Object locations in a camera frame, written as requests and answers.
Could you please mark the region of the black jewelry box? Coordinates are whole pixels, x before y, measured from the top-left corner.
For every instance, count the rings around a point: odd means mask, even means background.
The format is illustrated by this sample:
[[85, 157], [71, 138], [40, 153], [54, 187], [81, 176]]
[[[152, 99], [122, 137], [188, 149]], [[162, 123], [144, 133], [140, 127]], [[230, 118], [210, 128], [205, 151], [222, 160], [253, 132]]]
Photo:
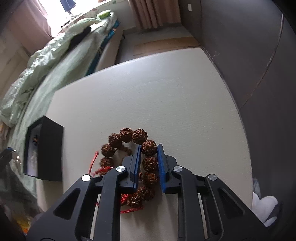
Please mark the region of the black jewelry box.
[[46, 116], [28, 127], [23, 152], [25, 175], [46, 181], [62, 181], [63, 132], [63, 126]]

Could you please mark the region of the white plush cushion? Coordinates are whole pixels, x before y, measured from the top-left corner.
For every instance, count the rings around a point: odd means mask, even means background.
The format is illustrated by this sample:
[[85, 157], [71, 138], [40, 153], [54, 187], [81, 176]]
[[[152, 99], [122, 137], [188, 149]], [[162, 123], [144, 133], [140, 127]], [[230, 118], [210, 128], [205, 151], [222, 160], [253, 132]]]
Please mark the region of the white plush cushion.
[[265, 227], [274, 226], [281, 213], [281, 205], [274, 196], [261, 197], [259, 181], [253, 178], [252, 212]]

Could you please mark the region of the light green crumpled blanket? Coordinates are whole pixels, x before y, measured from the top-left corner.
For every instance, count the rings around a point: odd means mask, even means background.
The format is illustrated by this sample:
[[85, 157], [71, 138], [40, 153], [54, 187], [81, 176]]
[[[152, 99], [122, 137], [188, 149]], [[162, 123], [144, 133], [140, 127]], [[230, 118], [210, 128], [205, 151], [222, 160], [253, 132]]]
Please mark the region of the light green crumpled blanket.
[[87, 27], [106, 27], [109, 19], [84, 18], [79, 20], [68, 30], [52, 39], [41, 50], [35, 52], [27, 63], [27, 68], [13, 82], [1, 101], [1, 121], [12, 127], [30, 98], [37, 84], [59, 62], [70, 46], [71, 40], [82, 33]]

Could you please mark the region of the flattened cardboard on floor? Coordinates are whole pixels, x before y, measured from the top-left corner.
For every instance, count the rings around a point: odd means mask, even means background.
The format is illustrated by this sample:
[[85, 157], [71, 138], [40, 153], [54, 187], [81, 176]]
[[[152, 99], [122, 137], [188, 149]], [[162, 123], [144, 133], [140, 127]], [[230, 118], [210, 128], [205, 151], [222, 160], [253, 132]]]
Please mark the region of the flattened cardboard on floor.
[[163, 39], [135, 45], [133, 55], [136, 57], [143, 57], [156, 53], [195, 48], [199, 46], [200, 43], [194, 37]]

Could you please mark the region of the bed with green sheet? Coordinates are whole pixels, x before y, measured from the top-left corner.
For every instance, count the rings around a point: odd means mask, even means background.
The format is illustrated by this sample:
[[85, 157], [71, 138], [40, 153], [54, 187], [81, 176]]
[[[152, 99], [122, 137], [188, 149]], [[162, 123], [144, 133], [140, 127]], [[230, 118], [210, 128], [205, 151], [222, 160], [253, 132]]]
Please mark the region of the bed with green sheet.
[[90, 33], [75, 48], [67, 50], [42, 78], [23, 107], [16, 125], [9, 127], [1, 121], [2, 149], [11, 147], [23, 157], [27, 129], [46, 115], [54, 93], [95, 71], [104, 44], [114, 36], [120, 26], [118, 17], [112, 11], [105, 19], [109, 19], [105, 28], [91, 25]]

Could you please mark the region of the black garment on bed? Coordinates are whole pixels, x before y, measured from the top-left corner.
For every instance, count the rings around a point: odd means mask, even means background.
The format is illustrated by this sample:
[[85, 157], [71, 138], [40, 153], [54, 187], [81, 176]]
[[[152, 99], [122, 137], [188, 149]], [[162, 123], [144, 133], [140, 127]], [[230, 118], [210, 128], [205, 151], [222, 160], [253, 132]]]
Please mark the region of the black garment on bed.
[[79, 33], [78, 35], [75, 35], [69, 44], [68, 51], [72, 50], [75, 48], [91, 31], [90, 26], [87, 26], [83, 32]]

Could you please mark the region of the pink curtain left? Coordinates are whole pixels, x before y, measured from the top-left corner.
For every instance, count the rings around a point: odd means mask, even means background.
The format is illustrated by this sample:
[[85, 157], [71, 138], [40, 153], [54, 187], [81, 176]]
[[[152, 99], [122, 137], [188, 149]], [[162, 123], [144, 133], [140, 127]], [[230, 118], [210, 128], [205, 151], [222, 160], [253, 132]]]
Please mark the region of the pink curtain left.
[[30, 54], [53, 39], [47, 12], [40, 1], [23, 1], [10, 17], [8, 29]]

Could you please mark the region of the pink curtain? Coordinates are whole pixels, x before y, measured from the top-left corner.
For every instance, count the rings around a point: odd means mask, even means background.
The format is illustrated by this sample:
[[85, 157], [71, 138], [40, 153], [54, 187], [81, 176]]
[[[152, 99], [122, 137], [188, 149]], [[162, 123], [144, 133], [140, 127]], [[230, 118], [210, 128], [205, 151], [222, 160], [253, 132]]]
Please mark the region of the pink curtain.
[[47, 12], [40, 1], [23, 1], [10, 17], [8, 29], [30, 54], [53, 39]]
[[157, 29], [181, 22], [177, 0], [128, 1], [138, 30]]

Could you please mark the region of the pink curtain right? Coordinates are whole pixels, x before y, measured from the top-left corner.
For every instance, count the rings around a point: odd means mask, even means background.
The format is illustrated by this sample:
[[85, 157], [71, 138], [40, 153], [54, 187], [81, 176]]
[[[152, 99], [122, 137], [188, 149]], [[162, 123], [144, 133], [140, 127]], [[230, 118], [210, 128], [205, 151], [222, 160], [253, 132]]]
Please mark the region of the pink curtain right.
[[138, 30], [157, 29], [181, 22], [177, 0], [128, 1]]

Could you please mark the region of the green pillow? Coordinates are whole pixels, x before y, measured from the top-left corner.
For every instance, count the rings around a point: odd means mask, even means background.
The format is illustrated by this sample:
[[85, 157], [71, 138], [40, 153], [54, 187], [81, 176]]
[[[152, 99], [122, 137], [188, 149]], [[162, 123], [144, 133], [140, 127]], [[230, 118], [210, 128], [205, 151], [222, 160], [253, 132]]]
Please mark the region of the green pillow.
[[96, 18], [98, 20], [103, 20], [103, 19], [109, 17], [110, 15], [111, 15], [111, 11], [110, 10], [105, 10], [105, 11], [102, 11], [102, 12], [98, 13], [96, 15]]

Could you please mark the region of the hanging dark clothes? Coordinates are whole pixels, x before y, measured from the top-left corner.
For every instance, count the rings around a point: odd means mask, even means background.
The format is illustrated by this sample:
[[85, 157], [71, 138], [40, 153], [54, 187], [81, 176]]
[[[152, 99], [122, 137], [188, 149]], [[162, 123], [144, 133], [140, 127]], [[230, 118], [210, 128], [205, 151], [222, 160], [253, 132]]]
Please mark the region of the hanging dark clothes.
[[71, 15], [71, 9], [76, 6], [76, 2], [74, 0], [60, 0], [60, 3], [62, 4], [64, 11]]

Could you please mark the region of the dark grey wardrobe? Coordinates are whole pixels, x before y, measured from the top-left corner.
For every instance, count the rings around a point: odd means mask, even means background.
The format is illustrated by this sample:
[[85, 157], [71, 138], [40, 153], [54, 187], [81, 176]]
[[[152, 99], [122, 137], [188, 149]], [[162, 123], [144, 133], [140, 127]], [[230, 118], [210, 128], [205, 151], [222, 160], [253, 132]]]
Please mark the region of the dark grey wardrobe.
[[[295, 208], [295, 33], [273, 1], [180, 1], [236, 103], [262, 195]], [[188, 11], [187, 4], [192, 5]]]

